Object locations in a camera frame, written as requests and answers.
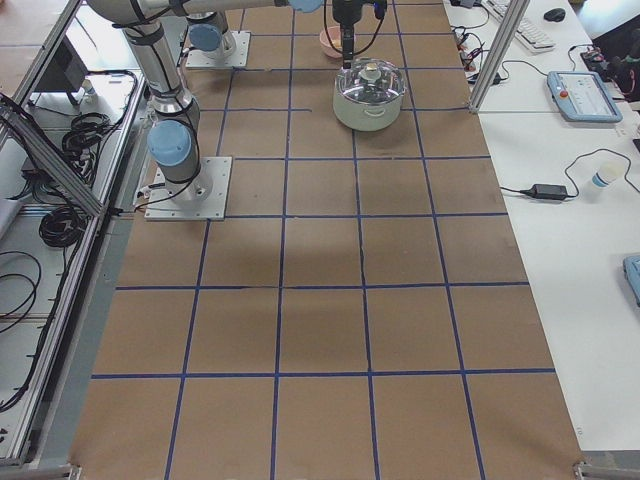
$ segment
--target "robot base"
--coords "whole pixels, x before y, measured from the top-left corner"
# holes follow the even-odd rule
[[[146,207],[144,217],[147,220],[224,220],[227,207],[227,194],[231,177],[231,157],[203,157],[200,175],[207,175],[213,186],[204,200],[180,201],[180,195],[172,200],[164,200]],[[164,182],[164,175],[158,169],[154,183]],[[150,202],[162,200],[168,196],[165,189],[151,192]]]
[[[231,32],[236,40],[236,50],[226,58],[215,59],[207,57],[202,50],[189,52],[185,66],[188,70],[217,70],[233,67],[244,67],[249,57],[250,32]]]

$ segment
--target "keyboard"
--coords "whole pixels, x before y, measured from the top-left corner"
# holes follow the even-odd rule
[[[509,7],[509,0],[482,0],[482,4],[489,14],[502,21]],[[556,42],[527,17],[522,17],[515,36],[527,50],[533,53],[548,52],[556,46]]]

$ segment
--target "pot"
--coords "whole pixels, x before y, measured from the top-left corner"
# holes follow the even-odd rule
[[[395,65],[360,58],[336,76],[333,111],[354,130],[372,132],[391,125],[400,114],[404,79]]]

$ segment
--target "blue circular cap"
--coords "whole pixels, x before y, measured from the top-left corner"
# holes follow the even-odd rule
[[[315,12],[322,5],[324,0],[289,0],[289,5],[297,12]]]
[[[149,131],[147,148],[160,165],[175,167],[191,152],[191,134],[180,122],[165,120]]]
[[[204,52],[213,52],[222,42],[222,32],[215,25],[198,23],[189,27],[191,45]]]

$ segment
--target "computer mouse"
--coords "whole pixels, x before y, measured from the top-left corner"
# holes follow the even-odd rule
[[[547,22],[561,22],[564,20],[564,16],[567,12],[564,11],[564,8],[552,8],[547,13],[544,14],[544,19]]]

